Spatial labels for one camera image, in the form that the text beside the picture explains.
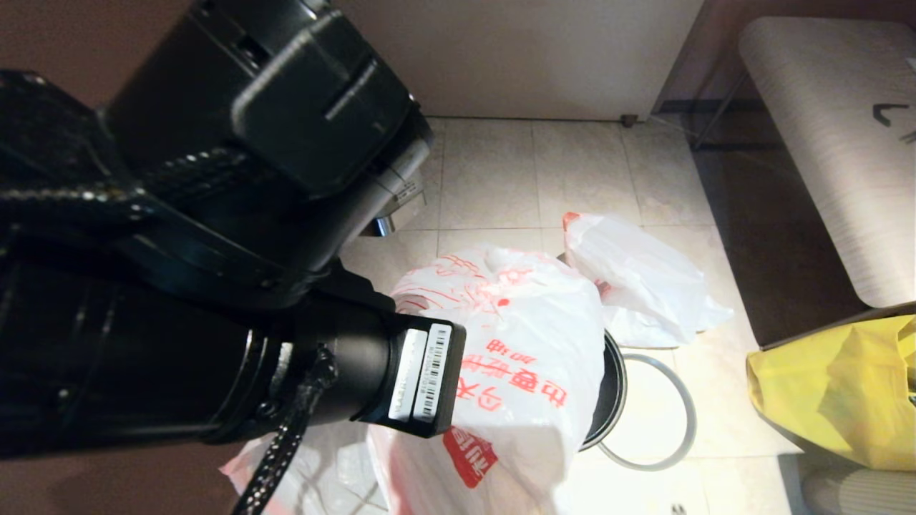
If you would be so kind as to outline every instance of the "white plastic bag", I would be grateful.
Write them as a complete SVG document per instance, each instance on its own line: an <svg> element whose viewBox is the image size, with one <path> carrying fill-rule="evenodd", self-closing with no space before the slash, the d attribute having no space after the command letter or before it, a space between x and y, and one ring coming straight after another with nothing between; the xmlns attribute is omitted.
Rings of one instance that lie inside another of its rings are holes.
<svg viewBox="0 0 916 515"><path fill-rule="evenodd" d="M614 214L563 217L566 262L594 281L619 345L670 348L731 318L680 252Z"/></svg>
<svg viewBox="0 0 916 515"><path fill-rule="evenodd" d="M365 443L368 426L337 422L310 427L293 456L267 515L381 515L387 505ZM252 440L220 471L241 493L270 446L273 434Z"/></svg>
<svg viewBox="0 0 916 515"><path fill-rule="evenodd" d="M449 432L369 428L391 512L565 512L557 487L604 375L594 285L552 257L480 247L410 272L393 296L401 312L460 323L467 340Z"/></svg>

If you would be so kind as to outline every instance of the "white label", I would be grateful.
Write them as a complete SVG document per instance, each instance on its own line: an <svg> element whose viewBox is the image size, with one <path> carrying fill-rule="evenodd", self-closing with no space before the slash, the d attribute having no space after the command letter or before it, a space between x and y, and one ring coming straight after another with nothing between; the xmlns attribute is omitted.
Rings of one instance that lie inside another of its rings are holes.
<svg viewBox="0 0 916 515"><path fill-rule="evenodd" d="M391 406L388 408L388 418L391 420L407 422L410 418L410 408L413 407L417 383L420 381L420 362L423 359L423 350L427 346L426 342L425 331L408 329L404 337L404 347L401 349L398 375L395 377L395 392L391 395Z"/></svg>
<svg viewBox="0 0 916 515"><path fill-rule="evenodd" d="M423 369L420 372L420 389L417 390L417 405L413 408L413 418L418 421L432 422L439 409L439 391L442 389L442 371L449 351L449 340L452 338L452 327L441 323L430 326L430 336L426 340L426 356L423 358Z"/></svg>

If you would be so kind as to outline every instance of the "barcode sticker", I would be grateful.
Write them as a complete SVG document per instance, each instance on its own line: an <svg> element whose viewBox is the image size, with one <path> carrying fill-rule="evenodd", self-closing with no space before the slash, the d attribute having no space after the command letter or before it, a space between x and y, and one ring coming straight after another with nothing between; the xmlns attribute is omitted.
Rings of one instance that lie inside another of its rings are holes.
<svg viewBox="0 0 916 515"><path fill-rule="evenodd" d="M401 349L398 374L395 376L395 392L391 395L391 405L388 407L389 419L402 422L410 419L410 409L420 382L420 363L427 346L425 331L408 329Z"/></svg>
<svg viewBox="0 0 916 515"><path fill-rule="evenodd" d="M413 418L422 422L432 422L439 409L439 392L442 390L442 372L452 339L452 327L442 323L430 326L430 335L426 340L426 356L423 358L423 369L420 371L420 388L417 390L417 402L413 407Z"/></svg>

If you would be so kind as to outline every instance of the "red logo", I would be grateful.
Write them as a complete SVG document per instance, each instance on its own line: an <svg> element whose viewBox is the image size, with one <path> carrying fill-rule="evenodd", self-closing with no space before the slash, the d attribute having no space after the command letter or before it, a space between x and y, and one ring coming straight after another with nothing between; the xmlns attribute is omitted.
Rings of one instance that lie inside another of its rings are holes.
<svg viewBox="0 0 916 515"><path fill-rule="evenodd" d="M468 488L476 488L486 471L499 461L493 445L487 440L454 426L442 436L442 443L452 457L455 471Z"/></svg>

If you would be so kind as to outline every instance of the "yellow plastic bag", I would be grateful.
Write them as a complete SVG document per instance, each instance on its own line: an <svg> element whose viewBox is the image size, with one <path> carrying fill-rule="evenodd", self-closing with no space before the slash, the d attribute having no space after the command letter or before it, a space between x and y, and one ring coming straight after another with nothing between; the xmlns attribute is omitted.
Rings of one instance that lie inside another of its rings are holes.
<svg viewBox="0 0 916 515"><path fill-rule="evenodd" d="M747 357L763 416L879 470L916 470L913 315L842 325Z"/></svg>

